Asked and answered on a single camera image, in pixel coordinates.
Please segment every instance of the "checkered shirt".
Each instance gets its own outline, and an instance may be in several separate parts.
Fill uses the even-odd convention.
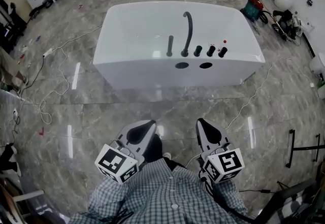
[[[215,184],[213,189],[229,207],[247,215],[231,180]],[[75,214],[69,224],[109,223],[120,207],[120,211],[134,212],[123,224],[246,223],[215,203],[197,174],[179,166],[171,171],[160,159],[145,165],[123,185],[104,180],[92,194],[88,212]]]

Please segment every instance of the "red object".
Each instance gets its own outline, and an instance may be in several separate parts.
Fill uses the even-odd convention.
[[[257,9],[263,10],[263,3],[260,0],[249,0]]]
[[[40,136],[43,136],[44,135],[44,127],[42,127],[42,132],[39,133]]]

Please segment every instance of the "black handle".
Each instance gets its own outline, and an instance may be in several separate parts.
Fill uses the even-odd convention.
[[[192,16],[191,16],[191,14],[189,12],[185,12],[183,14],[183,16],[187,17],[187,19],[188,19],[188,35],[187,35],[187,40],[186,40],[184,50],[182,50],[181,55],[183,57],[187,57],[188,56],[189,43],[191,42],[192,34],[193,34],[193,21],[192,21]]]
[[[220,57],[220,58],[223,58],[224,55],[225,55],[225,53],[226,53],[227,51],[228,51],[228,49],[225,48],[225,47],[223,47],[223,48],[221,49],[221,51],[219,51],[219,53],[218,53],[219,57]]]
[[[197,48],[196,48],[195,51],[194,51],[194,56],[195,56],[195,57],[199,57],[201,51],[202,51],[202,46],[197,45]]]
[[[213,45],[211,45],[210,48],[209,48],[209,50],[208,50],[208,52],[207,52],[207,55],[209,57],[212,57],[214,51],[215,51],[215,47]]]
[[[168,39],[168,49],[167,49],[167,53],[166,53],[166,55],[167,55],[168,57],[170,57],[170,56],[173,55],[173,53],[172,53],[173,40],[174,40],[174,36],[169,35],[169,39]]]

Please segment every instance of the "curved spout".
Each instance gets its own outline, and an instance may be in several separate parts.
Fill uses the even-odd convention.
[[[192,16],[191,16],[191,14],[189,12],[185,12],[183,14],[183,16],[187,17],[187,19],[188,19],[188,36],[187,36],[187,40],[186,40],[184,50],[181,52],[181,55],[183,57],[187,57],[188,56],[189,43],[191,42],[192,34],[193,34],[193,21],[192,21]]]

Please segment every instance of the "marble floor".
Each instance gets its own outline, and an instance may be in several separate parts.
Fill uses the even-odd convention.
[[[41,55],[49,48],[61,46],[100,26],[111,6],[140,1],[163,0],[58,0],[56,5],[42,10],[30,21],[12,54],[18,60],[22,45],[28,46],[21,67],[24,72],[28,71],[32,80],[41,67]],[[272,0],[263,2],[268,9],[275,9]],[[246,0],[208,3],[240,9]],[[285,167],[290,129],[296,130],[297,146],[315,145],[314,136],[318,133],[323,143],[325,105],[310,87],[310,82],[316,84],[317,78],[308,68],[311,60],[308,46],[304,40],[300,46],[283,41],[270,24],[258,21],[256,28],[252,27],[252,30],[266,64],[242,85],[219,88],[117,91],[92,65],[100,29],[66,44],[67,60],[61,69],[70,85],[77,78],[76,88],[70,87],[62,96],[52,93],[46,98],[44,112],[52,115],[51,124],[43,123],[34,105],[27,100],[20,113],[21,123],[17,126],[15,146],[23,174],[20,183],[25,191],[45,191],[44,196],[33,201],[36,211],[47,210],[52,218],[58,216],[61,219],[86,210],[89,195],[103,180],[94,166],[96,156],[103,144],[115,138],[123,126],[137,120],[156,120],[164,151],[171,152],[177,162],[186,164],[200,153],[194,127],[196,120],[204,117],[227,127],[265,80],[273,62],[269,80],[228,129],[230,140],[241,149],[246,164],[235,182],[239,189],[276,191],[279,189],[277,180],[294,185],[313,178],[318,163],[312,161],[310,151],[295,153],[292,167]],[[292,60],[277,60],[280,57]],[[38,107],[50,91],[62,93],[67,87],[58,70],[63,59],[60,50],[48,56],[37,80],[25,91],[23,98],[29,97]],[[13,124],[5,133],[4,127],[13,109],[21,105],[15,93],[0,92],[0,140],[3,144],[11,141]],[[189,168],[199,169],[196,161],[192,161]],[[270,199],[268,194],[254,192],[241,195],[251,212],[258,212]]]

